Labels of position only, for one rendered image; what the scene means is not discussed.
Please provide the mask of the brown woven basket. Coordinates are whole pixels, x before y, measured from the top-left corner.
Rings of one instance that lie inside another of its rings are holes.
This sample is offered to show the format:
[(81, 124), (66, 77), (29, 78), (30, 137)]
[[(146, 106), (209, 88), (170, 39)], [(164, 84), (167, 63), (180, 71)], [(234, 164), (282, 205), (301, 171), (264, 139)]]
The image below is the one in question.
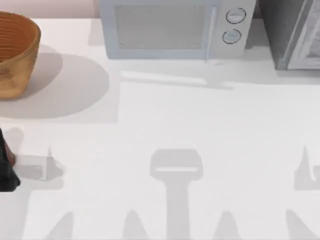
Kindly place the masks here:
[(0, 11), (0, 100), (21, 96), (39, 53), (41, 29), (21, 14)]

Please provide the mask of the round microwave knob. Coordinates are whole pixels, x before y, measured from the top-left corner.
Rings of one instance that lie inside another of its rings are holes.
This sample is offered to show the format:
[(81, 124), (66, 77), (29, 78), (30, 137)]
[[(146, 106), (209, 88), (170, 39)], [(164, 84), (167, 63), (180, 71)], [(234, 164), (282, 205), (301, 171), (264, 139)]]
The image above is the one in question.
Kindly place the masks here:
[(237, 43), (242, 37), (242, 33), (237, 29), (231, 29), (229, 31), (225, 31), (222, 34), (222, 40), (224, 43), (228, 45), (232, 45)]
[(243, 8), (233, 8), (226, 13), (226, 20), (230, 24), (240, 24), (246, 18), (246, 11)]

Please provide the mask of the pale microwave door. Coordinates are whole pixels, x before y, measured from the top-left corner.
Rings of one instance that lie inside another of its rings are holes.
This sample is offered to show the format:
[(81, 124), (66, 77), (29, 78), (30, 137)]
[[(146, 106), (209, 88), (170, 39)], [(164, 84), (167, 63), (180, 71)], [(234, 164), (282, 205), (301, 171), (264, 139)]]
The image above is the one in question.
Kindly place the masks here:
[(219, 0), (98, 0), (109, 59), (205, 60)]

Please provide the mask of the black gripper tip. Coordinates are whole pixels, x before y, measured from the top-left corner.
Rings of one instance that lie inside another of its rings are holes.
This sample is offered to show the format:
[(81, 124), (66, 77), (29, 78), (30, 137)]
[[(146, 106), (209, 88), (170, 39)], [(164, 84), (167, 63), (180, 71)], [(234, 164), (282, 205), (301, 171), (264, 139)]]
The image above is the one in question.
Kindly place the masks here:
[(16, 156), (9, 148), (0, 128), (0, 192), (13, 192), (21, 181), (14, 171)]

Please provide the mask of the pale microwave oven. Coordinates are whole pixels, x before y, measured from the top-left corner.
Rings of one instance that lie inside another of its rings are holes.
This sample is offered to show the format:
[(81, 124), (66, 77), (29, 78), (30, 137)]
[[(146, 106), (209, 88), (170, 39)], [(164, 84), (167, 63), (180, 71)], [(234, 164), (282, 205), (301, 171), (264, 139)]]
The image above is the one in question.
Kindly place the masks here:
[[(256, 6), (256, 0), (219, 0), (219, 2), (220, 6), (217, 9), (209, 60), (233, 59), (243, 54)], [(226, 20), (226, 14), (229, 10), (235, 8), (244, 9), (246, 17), (239, 24), (230, 24)], [(222, 40), (222, 35), (232, 29), (241, 32), (241, 39), (235, 44), (226, 44)]]

